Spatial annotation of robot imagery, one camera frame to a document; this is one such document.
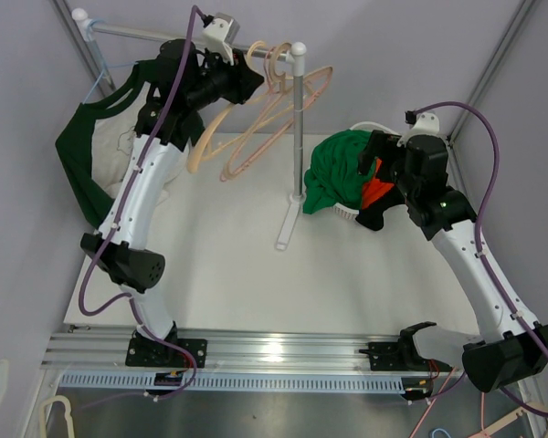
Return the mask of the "orange t shirt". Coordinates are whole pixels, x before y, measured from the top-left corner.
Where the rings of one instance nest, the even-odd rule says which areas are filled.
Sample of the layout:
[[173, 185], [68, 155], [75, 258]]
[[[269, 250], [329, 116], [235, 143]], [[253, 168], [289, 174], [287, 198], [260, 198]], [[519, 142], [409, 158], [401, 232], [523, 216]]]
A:
[[388, 194], [394, 188], [391, 182], [382, 182], [377, 176], [380, 170], [382, 161], [379, 158], [375, 159], [375, 171], [373, 177], [362, 186], [362, 205], [361, 210], [370, 207], [373, 203], [379, 201], [383, 196]]

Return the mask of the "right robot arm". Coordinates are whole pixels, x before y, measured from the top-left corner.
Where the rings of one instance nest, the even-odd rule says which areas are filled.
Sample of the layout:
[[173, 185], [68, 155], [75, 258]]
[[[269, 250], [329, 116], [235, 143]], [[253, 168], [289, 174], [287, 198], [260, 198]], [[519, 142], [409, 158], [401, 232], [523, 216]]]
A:
[[548, 324], [515, 293], [475, 226], [465, 195], [448, 185], [448, 151], [436, 135], [404, 139], [373, 130], [358, 171], [392, 183], [412, 222], [447, 261], [475, 314], [478, 334], [417, 323], [400, 332], [397, 357], [408, 369], [437, 360], [464, 370], [482, 392], [540, 373], [548, 364]]

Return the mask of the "beige hanger of black shirt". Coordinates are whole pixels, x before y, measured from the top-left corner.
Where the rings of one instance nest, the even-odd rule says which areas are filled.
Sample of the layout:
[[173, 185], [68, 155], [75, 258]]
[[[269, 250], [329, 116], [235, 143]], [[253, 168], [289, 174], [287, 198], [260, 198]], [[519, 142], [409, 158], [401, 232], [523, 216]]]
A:
[[324, 66], [306, 71], [306, 45], [283, 42], [275, 46], [268, 60], [270, 82], [281, 96], [292, 95], [292, 108], [302, 113], [314, 104], [332, 82], [334, 68]]

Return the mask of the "green t shirt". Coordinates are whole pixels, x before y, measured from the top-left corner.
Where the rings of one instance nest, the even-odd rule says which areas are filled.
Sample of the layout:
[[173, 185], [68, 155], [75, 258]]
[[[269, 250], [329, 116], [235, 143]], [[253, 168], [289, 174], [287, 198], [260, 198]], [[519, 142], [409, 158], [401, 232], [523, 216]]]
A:
[[360, 174], [358, 156], [370, 136], [366, 130], [343, 130], [314, 148], [310, 168], [304, 176], [306, 200], [302, 211], [305, 214], [315, 214], [336, 203], [354, 210], [362, 207], [363, 186], [372, 179], [375, 163]]

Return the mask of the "beige hanger of green shirt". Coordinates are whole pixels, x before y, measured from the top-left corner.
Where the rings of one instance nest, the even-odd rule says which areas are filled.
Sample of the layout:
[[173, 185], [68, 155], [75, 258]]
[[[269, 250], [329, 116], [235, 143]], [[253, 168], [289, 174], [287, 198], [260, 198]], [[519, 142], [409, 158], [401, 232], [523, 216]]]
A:
[[[248, 49], [247, 54], [245, 55], [245, 59], [247, 63], [251, 66], [251, 58], [254, 55], [254, 52], [258, 48], [266, 48], [267, 43], [263, 40], [258, 40], [254, 42]], [[265, 93], [262, 93], [262, 95], [258, 96], [257, 98], [250, 99], [246, 104], [254, 104], [258, 103], [259, 101], [263, 100], [266, 96]], [[216, 129], [220, 126], [220, 124], [224, 121], [224, 119], [229, 115], [229, 113], [236, 107], [240, 106], [233, 103], [228, 103], [214, 118], [207, 127], [205, 128], [204, 132], [202, 133], [201, 137], [197, 141], [193, 151], [190, 152], [186, 164], [186, 169], [189, 173], [194, 174], [197, 173], [200, 163], [203, 160], [210, 160], [212, 157], [214, 157], [216, 154], [219, 154], [223, 149], [225, 149], [226, 146], [218, 147], [217, 152], [213, 152], [211, 150], [211, 139], [216, 132]], [[205, 154], [206, 149], [209, 147], [209, 152]]]

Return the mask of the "black t shirt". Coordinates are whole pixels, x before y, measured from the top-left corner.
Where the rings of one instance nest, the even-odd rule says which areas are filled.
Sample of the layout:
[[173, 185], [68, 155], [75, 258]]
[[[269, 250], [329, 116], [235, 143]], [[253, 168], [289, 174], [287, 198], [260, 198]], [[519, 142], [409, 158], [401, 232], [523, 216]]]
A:
[[384, 213], [388, 209], [404, 204], [404, 197], [395, 187], [383, 196], [379, 201], [373, 203], [370, 207], [359, 210], [355, 221], [365, 228], [378, 232], [384, 228]]

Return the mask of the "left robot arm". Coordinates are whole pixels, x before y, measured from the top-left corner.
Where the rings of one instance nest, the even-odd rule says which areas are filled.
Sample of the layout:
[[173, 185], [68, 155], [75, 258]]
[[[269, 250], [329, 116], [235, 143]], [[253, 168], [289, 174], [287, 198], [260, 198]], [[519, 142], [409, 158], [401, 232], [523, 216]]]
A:
[[80, 242], [90, 258], [79, 287], [80, 313], [94, 317], [127, 298], [137, 333], [149, 340], [146, 355], [159, 366], [173, 363], [179, 346], [172, 339], [176, 325], [157, 289], [165, 258], [146, 247], [153, 212], [169, 174], [199, 145], [200, 110], [220, 99], [244, 104], [263, 84], [250, 60], [237, 48], [226, 58], [184, 39], [162, 44], [118, 194], [98, 230]]

